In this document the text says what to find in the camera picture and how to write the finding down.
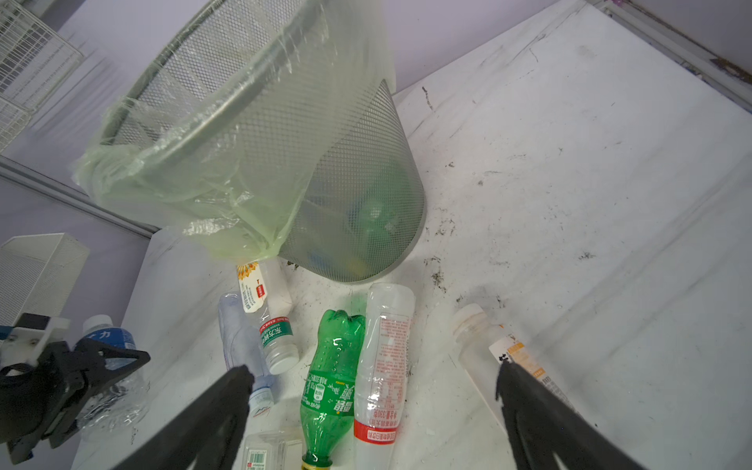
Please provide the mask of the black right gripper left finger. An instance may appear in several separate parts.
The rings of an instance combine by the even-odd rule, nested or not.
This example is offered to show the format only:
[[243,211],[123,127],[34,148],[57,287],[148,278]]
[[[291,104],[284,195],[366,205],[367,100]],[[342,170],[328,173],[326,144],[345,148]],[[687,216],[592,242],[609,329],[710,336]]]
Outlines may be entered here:
[[227,371],[119,469],[230,469],[250,412],[254,375],[247,366]]

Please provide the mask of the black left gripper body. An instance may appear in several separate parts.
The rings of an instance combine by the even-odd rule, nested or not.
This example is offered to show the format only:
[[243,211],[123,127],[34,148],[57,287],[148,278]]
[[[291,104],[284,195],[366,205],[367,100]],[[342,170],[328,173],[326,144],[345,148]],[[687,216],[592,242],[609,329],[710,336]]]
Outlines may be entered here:
[[39,431],[66,442],[80,432],[74,405],[82,397],[87,350],[65,342],[47,345],[38,364],[1,369],[1,442],[10,447]]

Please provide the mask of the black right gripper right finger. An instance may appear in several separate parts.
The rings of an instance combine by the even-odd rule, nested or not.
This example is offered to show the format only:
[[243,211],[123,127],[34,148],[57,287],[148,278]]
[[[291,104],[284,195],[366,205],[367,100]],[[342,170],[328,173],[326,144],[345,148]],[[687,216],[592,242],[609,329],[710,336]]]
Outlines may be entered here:
[[495,398],[519,469],[640,469],[521,365],[503,362]]

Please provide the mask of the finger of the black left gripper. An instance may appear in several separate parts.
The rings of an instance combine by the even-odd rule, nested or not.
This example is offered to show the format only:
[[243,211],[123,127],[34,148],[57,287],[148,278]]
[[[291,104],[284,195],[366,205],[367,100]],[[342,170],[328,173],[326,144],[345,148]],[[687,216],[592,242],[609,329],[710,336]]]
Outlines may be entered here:
[[[117,384],[151,360],[148,352],[116,348],[91,339],[79,340],[74,355],[91,388],[107,388]],[[126,360],[127,364],[111,370],[107,368],[107,360]]]
[[48,440],[52,448],[62,446],[79,430],[78,415],[100,392],[65,387],[5,392],[5,445],[11,464],[33,458],[34,448]]

